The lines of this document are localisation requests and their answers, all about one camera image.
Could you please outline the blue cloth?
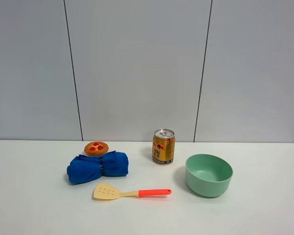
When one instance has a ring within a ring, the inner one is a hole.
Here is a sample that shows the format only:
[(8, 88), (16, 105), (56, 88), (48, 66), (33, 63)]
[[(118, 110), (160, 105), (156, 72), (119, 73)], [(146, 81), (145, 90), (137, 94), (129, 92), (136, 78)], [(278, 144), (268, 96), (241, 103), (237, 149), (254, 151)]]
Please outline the blue cloth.
[(107, 152), (101, 156), (76, 156), (67, 167), (69, 182), (83, 184), (100, 177), (124, 177), (128, 174), (129, 161), (125, 153)]

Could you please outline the gold drink can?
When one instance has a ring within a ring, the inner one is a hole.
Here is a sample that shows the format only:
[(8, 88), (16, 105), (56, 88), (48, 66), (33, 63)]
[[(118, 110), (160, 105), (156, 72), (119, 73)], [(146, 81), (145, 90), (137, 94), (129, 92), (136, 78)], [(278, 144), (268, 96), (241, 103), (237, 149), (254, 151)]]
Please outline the gold drink can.
[(170, 129), (158, 129), (152, 141), (152, 160), (159, 165), (169, 165), (174, 160), (175, 133)]

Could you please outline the strawberry tart toy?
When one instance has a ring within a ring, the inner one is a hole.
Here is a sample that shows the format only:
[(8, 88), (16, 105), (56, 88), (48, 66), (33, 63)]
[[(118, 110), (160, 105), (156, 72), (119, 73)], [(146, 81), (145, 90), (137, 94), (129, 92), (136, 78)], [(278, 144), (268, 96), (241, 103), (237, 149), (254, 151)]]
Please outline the strawberry tart toy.
[(107, 153), (108, 150), (108, 145), (101, 141), (88, 143), (84, 148), (84, 152), (88, 157), (101, 156)]

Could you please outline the green bowl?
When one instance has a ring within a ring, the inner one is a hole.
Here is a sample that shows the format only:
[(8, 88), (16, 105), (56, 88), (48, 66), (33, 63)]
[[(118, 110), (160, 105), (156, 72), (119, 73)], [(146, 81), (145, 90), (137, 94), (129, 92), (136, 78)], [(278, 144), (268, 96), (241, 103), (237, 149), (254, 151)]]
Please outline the green bowl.
[(225, 160), (210, 154), (196, 154), (185, 162), (187, 186), (204, 197), (223, 195), (233, 176), (231, 165)]

